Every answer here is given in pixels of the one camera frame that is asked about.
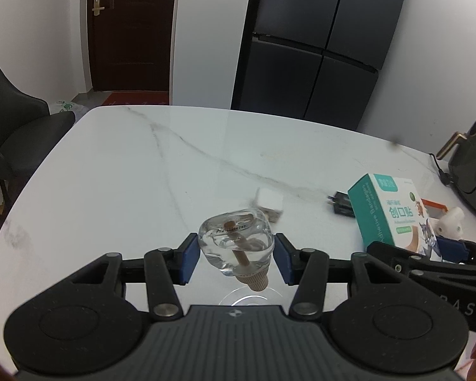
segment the beige ribbed cap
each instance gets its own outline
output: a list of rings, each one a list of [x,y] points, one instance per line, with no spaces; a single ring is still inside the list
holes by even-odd
[[[259,272],[251,275],[236,276],[236,279],[244,284],[249,285],[249,288],[254,292],[264,291],[268,287],[268,268],[269,265]]]

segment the refrigerator door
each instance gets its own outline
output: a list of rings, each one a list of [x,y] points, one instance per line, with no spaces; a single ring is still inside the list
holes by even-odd
[[[305,120],[356,130],[378,74],[324,57]]]
[[[321,55],[252,41],[239,110],[302,119]]]
[[[324,48],[338,0],[260,0],[254,32]]]
[[[340,0],[327,49],[381,69],[404,0]]]

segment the red doormat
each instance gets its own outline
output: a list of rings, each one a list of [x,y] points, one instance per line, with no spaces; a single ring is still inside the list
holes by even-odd
[[[103,106],[121,104],[169,104],[166,91],[115,91],[104,100]]]

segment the door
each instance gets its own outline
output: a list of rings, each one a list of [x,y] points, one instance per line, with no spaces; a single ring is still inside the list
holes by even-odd
[[[325,47],[338,0],[260,0],[254,32]]]
[[[340,0],[327,49],[381,69],[404,0]]]
[[[325,56],[305,120],[356,130],[377,77],[373,69]]]
[[[88,0],[94,90],[169,90],[175,0]]]
[[[302,119],[321,55],[253,39],[239,110]]]

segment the chair backrest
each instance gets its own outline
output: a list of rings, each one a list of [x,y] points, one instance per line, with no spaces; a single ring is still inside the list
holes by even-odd
[[[44,100],[20,92],[0,70],[0,146],[13,131],[48,114]]]

